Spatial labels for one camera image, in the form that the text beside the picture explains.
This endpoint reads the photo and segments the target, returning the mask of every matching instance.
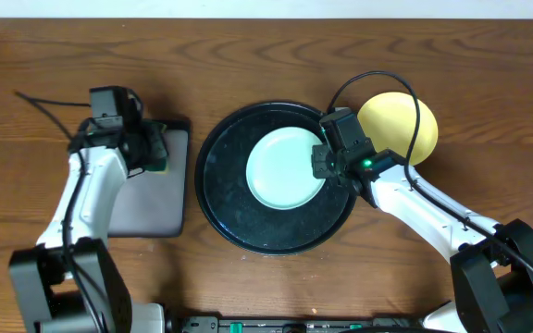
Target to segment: white wall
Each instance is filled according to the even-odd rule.
[[[533,0],[0,0],[0,18],[533,19]]]

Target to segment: wooden table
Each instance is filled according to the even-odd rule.
[[[192,120],[190,174],[209,131],[261,100],[324,108],[351,76],[405,76],[434,111],[440,143],[418,170],[459,202],[533,227],[533,21],[0,19],[0,332],[23,326],[7,274],[58,203],[67,143],[13,95],[87,102],[88,89],[134,89],[153,117]],[[359,82],[358,107],[399,90]],[[89,115],[51,107],[70,128]],[[180,314],[422,315],[452,297],[450,268],[406,225],[359,202],[330,240],[300,255],[248,253],[206,221],[189,178],[177,239],[112,240],[132,297]]]

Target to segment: wood grain surface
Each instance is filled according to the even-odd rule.
[[[483,215],[533,227],[533,21],[0,19],[0,332],[23,330],[9,256],[44,231],[68,173],[65,138],[14,90],[87,102],[91,87],[131,87],[152,117],[192,120],[192,173],[206,135],[239,107],[289,99],[322,109],[370,69],[405,76],[435,113],[439,145],[417,168],[425,178]],[[341,102],[399,88],[364,80]],[[72,129],[90,112],[51,109]],[[111,241],[138,302],[183,315],[345,318],[423,315],[452,297],[441,256],[363,202],[330,240],[286,257],[222,239],[192,177],[186,202],[179,238]]]

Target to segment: round disc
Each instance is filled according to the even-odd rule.
[[[312,200],[325,181],[312,175],[315,144],[322,142],[302,128],[275,129],[265,135],[246,165],[246,180],[256,200],[274,209],[292,209]]]
[[[211,131],[196,162],[194,186],[201,209],[223,237],[256,253],[292,254],[317,246],[344,223],[355,198],[331,179],[312,200],[285,210],[259,202],[246,179],[250,154],[268,133],[294,127],[323,142],[322,116],[306,105],[262,103],[233,113]]]

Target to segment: white plate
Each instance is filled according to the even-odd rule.
[[[246,181],[253,196],[273,209],[306,204],[324,186],[312,173],[312,146],[322,144],[307,129],[288,127],[265,135],[250,152]]]

